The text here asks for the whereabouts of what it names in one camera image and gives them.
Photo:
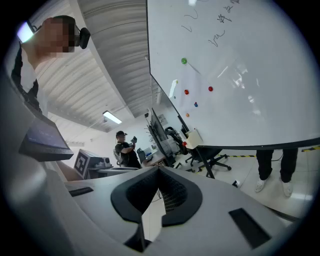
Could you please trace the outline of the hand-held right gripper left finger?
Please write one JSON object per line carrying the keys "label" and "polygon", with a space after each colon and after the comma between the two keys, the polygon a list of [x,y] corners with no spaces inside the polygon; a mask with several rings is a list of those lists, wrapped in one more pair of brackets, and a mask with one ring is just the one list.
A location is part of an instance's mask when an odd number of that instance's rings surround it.
{"label": "hand-held right gripper left finger", "polygon": [[73,197],[94,230],[84,223],[88,246],[98,256],[159,256],[144,234],[143,214],[158,190],[158,168],[147,167],[115,176],[68,182],[90,192]]}

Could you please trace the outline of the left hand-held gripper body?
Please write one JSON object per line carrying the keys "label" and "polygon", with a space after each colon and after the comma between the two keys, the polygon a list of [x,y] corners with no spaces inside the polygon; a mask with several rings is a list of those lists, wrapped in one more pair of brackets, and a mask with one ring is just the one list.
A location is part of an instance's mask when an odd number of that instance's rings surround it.
{"label": "left hand-held gripper body", "polygon": [[78,151],[74,169],[83,180],[111,177],[135,171],[135,167],[114,167],[108,157],[100,157],[92,152],[80,149]]}

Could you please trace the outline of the black small monitor screen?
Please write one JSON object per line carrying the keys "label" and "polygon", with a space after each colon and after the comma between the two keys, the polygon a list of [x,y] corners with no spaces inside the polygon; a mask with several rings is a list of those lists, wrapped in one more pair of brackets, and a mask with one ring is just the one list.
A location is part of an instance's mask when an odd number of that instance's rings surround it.
{"label": "black small monitor screen", "polygon": [[74,155],[56,124],[46,117],[36,117],[32,121],[19,153],[38,162],[69,160]]}

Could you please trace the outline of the black office chair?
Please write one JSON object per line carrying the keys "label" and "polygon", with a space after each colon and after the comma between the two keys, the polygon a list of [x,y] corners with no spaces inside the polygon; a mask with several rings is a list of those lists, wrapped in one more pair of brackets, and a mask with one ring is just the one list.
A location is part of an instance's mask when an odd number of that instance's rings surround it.
{"label": "black office chair", "polygon": [[190,166],[193,166],[193,162],[197,161],[198,163],[203,163],[202,157],[205,158],[208,162],[208,166],[212,168],[214,165],[216,166],[221,166],[224,168],[227,168],[228,171],[230,171],[232,168],[229,165],[226,165],[224,163],[220,163],[219,160],[221,159],[227,159],[228,156],[226,154],[220,155],[220,152],[222,149],[216,149],[216,148],[211,148],[211,147],[197,147],[195,149],[188,149],[187,150],[191,157],[187,158],[185,160],[185,163],[187,163],[189,160],[190,161]]}
{"label": "black office chair", "polygon": [[187,148],[183,145],[183,141],[179,135],[179,133],[171,126],[165,128],[165,134],[167,136],[171,136],[172,139],[176,142],[178,148],[179,148],[179,152],[183,155],[187,155],[189,152],[187,150]]}

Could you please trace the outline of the person's left forearm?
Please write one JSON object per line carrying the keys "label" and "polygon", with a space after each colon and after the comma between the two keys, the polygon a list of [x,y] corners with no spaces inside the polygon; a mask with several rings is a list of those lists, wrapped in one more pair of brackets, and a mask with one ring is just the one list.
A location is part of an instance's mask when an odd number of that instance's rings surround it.
{"label": "person's left forearm", "polygon": [[81,181],[83,179],[74,168],[71,168],[64,162],[57,161],[56,163],[68,182]]}

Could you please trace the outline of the white marker holder box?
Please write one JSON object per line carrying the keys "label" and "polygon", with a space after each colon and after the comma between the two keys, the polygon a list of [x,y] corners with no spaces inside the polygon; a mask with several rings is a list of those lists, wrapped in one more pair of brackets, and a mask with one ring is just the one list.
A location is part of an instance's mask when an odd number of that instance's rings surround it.
{"label": "white marker holder box", "polygon": [[184,140],[185,147],[188,149],[195,149],[203,144],[203,140],[197,129],[190,130],[186,133],[186,139]]}

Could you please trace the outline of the black computer monitor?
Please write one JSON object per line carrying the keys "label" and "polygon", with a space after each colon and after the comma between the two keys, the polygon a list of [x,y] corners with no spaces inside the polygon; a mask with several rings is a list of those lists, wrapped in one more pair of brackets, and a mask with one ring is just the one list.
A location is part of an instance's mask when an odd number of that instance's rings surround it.
{"label": "black computer monitor", "polygon": [[154,109],[151,109],[151,118],[148,125],[149,132],[157,145],[157,149],[164,156],[164,164],[168,167],[174,167],[175,158],[173,157],[172,148],[168,142],[168,136],[165,133]]}

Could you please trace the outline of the white whiteboard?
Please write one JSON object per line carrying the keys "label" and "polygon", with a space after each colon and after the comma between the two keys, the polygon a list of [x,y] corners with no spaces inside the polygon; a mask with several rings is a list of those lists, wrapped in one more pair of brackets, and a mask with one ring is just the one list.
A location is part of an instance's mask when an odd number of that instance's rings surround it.
{"label": "white whiteboard", "polygon": [[203,146],[320,144],[320,66],[273,0],[146,0],[146,15],[150,74]]}

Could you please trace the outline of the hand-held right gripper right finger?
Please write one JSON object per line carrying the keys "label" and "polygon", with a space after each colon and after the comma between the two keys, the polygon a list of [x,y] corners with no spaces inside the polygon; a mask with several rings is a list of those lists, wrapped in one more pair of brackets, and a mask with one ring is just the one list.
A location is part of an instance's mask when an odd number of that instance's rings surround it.
{"label": "hand-held right gripper right finger", "polygon": [[159,169],[163,195],[179,191],[177,207],[162,217],[150,256],[274,256],[295,227],[234,186],[177,170]]}

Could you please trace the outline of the brown wooden desk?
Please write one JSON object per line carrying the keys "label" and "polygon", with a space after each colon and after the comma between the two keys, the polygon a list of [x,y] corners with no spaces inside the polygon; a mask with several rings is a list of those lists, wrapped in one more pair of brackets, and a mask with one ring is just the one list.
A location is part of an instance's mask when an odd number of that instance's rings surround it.
{"label": "brown wooden desk", "polygon": [[149,155],[142,163],[141,167],[151,167],[151,166],[157,166],[159,165],[163,160],[165,160],[166,157],[161,152],[157,151],[153,153],[152,155]]}

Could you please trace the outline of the person's white shirt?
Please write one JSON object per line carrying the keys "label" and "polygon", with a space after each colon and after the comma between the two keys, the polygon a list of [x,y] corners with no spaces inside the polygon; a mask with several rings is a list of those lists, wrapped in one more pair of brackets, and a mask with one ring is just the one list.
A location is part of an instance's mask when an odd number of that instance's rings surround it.
{"label": "person's white shirt", "polygon": [[35,70],[28,60],[26,51],[18,43],[18,50],[11,70],[11,78],[24,99],[45,117],[48,116],[48,101],[45,93],[39,87]]}

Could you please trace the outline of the long ceiling light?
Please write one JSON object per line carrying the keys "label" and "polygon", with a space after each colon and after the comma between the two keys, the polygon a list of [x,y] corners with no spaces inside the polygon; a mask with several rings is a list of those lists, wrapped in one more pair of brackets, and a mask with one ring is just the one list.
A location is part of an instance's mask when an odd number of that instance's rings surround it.
{"label": "long ceiling light", "polygon": [[17,37],[21,43],[28,41],[34,32],[27,21],[22,22],[22,24],[18,27]]}
{"label": "long ceiling light", "polygon": [[112,121],[112,122],[114,122],[114,123],[116,123],[118,125],[122,123],[122,121],[119,118],[117,118],[115,115],[113,115],[109,111],[104,111],[102,113],[102,115],[103,115],[103,122],[104,123],[106,123],[108,121]]}

